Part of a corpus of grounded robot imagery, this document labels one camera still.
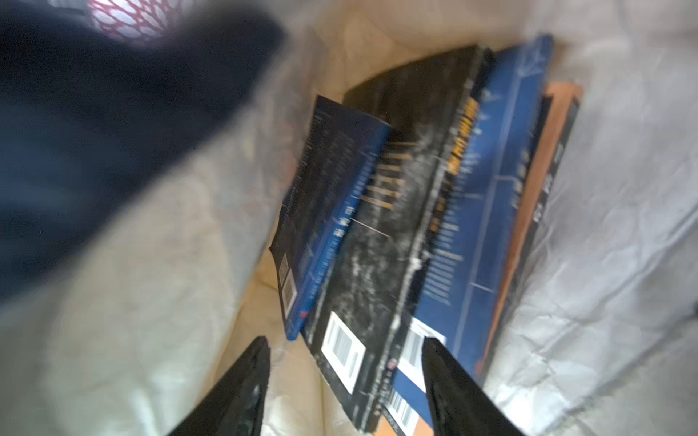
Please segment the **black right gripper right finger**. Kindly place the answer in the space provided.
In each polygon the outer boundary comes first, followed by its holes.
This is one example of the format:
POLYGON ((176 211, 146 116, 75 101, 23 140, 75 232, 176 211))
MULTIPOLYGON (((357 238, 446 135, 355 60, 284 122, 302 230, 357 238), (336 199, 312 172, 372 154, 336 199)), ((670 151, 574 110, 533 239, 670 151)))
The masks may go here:
POLYGON ((438 339, 426 338, 422 353, 435 435, 523 435, 438 339))

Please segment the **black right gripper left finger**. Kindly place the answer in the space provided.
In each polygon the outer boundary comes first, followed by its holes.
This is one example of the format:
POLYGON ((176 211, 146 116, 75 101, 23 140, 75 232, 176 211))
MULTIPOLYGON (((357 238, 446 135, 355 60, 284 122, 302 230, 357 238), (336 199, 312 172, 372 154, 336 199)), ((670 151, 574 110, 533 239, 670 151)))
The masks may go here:
POLYGON ((270 372, 271 350, 258 336, 170 435, 259 435, 270 372))

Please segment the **black book with barcode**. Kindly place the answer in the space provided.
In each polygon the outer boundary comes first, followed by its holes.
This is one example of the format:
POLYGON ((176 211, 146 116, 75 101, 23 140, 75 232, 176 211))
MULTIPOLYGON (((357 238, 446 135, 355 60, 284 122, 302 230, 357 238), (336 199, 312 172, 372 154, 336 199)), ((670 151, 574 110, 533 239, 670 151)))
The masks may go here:
POLYGON ((303 331, 358 432, 373 432, 454 188, 492 52, 469 45, 375 76, 344 103, 390 125, 303 331))

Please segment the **beige canvas tote bag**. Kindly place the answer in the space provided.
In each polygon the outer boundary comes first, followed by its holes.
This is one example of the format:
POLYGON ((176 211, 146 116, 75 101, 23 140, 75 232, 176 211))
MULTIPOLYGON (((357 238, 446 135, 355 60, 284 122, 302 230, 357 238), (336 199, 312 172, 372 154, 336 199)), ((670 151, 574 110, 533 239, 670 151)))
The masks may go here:
POLYGON ((164 435, 258 335, 265 435, 354 428, 285 339, 267 246, 317 94, 458 45, 550 33, 585 90, 485 391, 530 435, 697 432, 694 1, 271 1, 254 101, 1 312, 1 432, 164 435))

